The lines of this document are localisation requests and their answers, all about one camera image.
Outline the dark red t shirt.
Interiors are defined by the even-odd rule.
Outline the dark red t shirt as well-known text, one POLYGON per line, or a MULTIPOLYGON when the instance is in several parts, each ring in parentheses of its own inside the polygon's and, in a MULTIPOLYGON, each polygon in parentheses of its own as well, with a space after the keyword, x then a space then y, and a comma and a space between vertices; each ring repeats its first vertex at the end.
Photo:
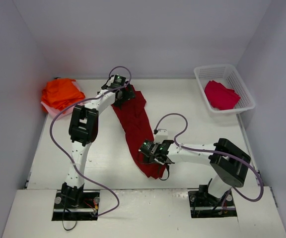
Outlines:
POLYGON ((126 143, 137 167, 148 178, 159 179, 166 169, 165 165, 151 164, 144 161, 144 154, 139 152, 145 140, 153 141, 153 133, 145 111, 146 100, 141 91, 131 87, 135 97, 112 108, 124 130, 126 143))

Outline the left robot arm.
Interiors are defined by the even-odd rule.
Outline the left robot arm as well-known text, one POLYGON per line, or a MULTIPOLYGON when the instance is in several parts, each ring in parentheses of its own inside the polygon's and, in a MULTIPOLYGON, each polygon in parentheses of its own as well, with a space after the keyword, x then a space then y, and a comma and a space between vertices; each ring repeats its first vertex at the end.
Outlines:
POLYGON ((61 189, 70 207, 77 208, 83 203, 84 178, 79 174, 84 172, 88 151, 98 135, 100 114, 110 105, 118 105, 134 97, 130 82, 115 74, 101 87, 96 97, 74 107, 69 126, 73 162, 61 189))

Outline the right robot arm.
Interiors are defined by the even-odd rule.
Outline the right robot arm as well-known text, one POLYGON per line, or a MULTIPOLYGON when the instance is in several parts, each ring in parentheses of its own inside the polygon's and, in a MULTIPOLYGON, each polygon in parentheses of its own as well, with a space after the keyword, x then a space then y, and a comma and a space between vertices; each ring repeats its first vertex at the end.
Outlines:
POLYGON ((204 191, 204 199, 216 204, 231 188, 244 186, 251 158, 227 139, 221 138, 214 144, 203 144, 200 149, 193 145, 177 144, 173 140, 144 141, 139 152, 148 163, 172 165, 194 163, 211 166, 216 176, 204 191))

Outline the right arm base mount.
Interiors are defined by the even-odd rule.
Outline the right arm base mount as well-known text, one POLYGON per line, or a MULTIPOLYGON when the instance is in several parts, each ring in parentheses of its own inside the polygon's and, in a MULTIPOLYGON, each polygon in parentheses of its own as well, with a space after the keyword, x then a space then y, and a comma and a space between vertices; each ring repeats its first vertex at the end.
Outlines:
POLYGON ((208 185, 200 185, 196 190, 189 190, 189 205, 192 219, 198 218, 226 218, 237 217, 232 194, 231 200, 225 199, 227 192, 222 198, 215 198, 208 193, 208 185))

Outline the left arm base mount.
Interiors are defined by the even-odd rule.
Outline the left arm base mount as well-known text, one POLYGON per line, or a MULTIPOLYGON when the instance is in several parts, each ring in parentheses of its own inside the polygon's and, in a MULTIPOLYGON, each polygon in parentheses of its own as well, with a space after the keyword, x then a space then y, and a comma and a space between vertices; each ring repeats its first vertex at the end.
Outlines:
POLYGON ((57 191, 54 199, 52 221, 61 222, 64 231, 70 232, 77 226, 78 222, 97 221, 99 203, 99 190, 84 191, 78 201, 73 201, 57 191))

